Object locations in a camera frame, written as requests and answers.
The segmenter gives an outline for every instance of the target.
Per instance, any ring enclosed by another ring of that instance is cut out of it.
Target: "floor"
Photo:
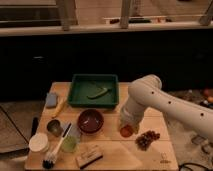
[[[170,94],[187,98],[195,103],[203,100],[200,91],[180,91],[169,92]],[[25,102],[8,102],[0,103],[0,107],[4,109],[15,122],[17,127],[23,133],[23,136],[29,140],[31,136],[31,126],[34,117],[40,117],[44,101],[25,101]],[[202,150],[202,146],[208,143],[208,140],[192,143],[191,139],[197,134],[187,128],[187,126],[169,117],[167,114],[165,121],[174,146],[178,164],[185,162],[194,162],[213,169],[212,152],[210,148],[209,154]],[[28,151],[27,143],[24,138],[17,133],[14,126],[9,122],[6,115],[0,110],[0,170],[7,171],[23,171],[24,161]]]

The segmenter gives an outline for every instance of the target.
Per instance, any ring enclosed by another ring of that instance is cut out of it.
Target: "small white object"
[[[206,105],[209,104],[209,102],[207,100],[204,100],[203,103],[206,104]]]
[[[49,148],[48,137],[45,133],[37,133],[30,139],[29,148],[33,152],[45,152]]]

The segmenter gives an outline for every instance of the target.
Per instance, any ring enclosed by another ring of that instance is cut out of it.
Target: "cable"
[[[29,141],[26,139],[26,137],[22,134],[22,132],[19,130],[19,128],[16,126],[16,124],[13,122],[12,118],[9,116],[6,110],[2,106],[0,106],[1,111],[7,116],[9,121],[12,123],[12,125],[15,127],[17,132],[22,136],[22,138],[26,141],[27,144],[29,144]]]
[[[193,171],[193,169],[192,168],[190,168],[190,167],[188,167],[187,165],[191,165],[191,166],[197,166],[197,167],[199,167],[199,168],[203,168],[204,169],[204,171],[211,171],[212,169],[209,169],[209,168],[207,168],[206,166],[203,166],[203,165],[201,165],[201,164],[198,164],[198,163],[183,163],[183,164],[181,164],[180,166],[179,166],[179,171],[181,171],[181,169],[183,169],[183,168],[186,168],[186,169],[188,169],[188,170],[190,170],[190,171]]]

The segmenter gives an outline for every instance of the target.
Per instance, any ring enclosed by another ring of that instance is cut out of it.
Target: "bowl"
[[[95,109],[84,110],[78,117],[77,125],[81,132],[94,134],[98,132],[104,123],[104,117]]]

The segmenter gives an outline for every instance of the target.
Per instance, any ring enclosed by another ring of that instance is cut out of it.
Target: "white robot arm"
[[[161,80],[155,75],[145,76],[130,84],[129,98],[121,109],[120,129],[130,125],[137,133],[135,125],[139,125],[147,107],[152,107],[171,115],[213,142],[213,110],[171,96],[163,92],[161,87]]]

